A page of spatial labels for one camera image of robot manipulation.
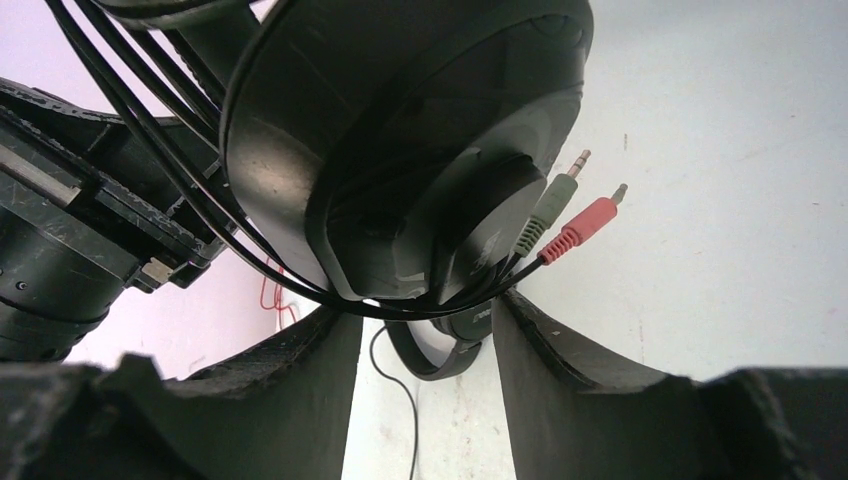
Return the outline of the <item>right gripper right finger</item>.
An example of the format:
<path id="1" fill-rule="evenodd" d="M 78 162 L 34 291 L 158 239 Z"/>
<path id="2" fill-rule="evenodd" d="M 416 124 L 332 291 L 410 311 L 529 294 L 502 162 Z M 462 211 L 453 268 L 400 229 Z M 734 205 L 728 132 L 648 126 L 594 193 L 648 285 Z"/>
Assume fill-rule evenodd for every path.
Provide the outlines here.
<path id="1" fill-rule="evenodd" d="M 697 382 L 630 360 L 515 291 L 492 306 L 520 479 L 843 479 L 847 373 L 743 368 Z"/>

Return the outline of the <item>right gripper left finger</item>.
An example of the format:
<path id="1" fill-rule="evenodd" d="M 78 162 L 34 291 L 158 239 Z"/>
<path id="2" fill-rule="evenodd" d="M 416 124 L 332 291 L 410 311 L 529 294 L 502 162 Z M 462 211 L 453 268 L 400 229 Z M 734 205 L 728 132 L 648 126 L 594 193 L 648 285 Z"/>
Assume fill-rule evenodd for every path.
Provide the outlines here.
<path id="1" fill-rule="evenodd" d="M 183 380 L 151 359 L 1 368 L 5 479 L 337 479 L 362 320 L 321 307 Z"/>

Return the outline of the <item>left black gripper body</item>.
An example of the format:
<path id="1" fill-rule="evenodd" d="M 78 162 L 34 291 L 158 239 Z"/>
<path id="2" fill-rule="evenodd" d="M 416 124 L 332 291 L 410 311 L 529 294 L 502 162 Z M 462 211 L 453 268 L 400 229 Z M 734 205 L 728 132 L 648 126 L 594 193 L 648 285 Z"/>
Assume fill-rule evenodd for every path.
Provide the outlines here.
<path id="1" fill-rule="evenodd" d="M 61 361 L 127 289 L 223 251 L 123 120 L 1 83 L 1 357 Z"/>

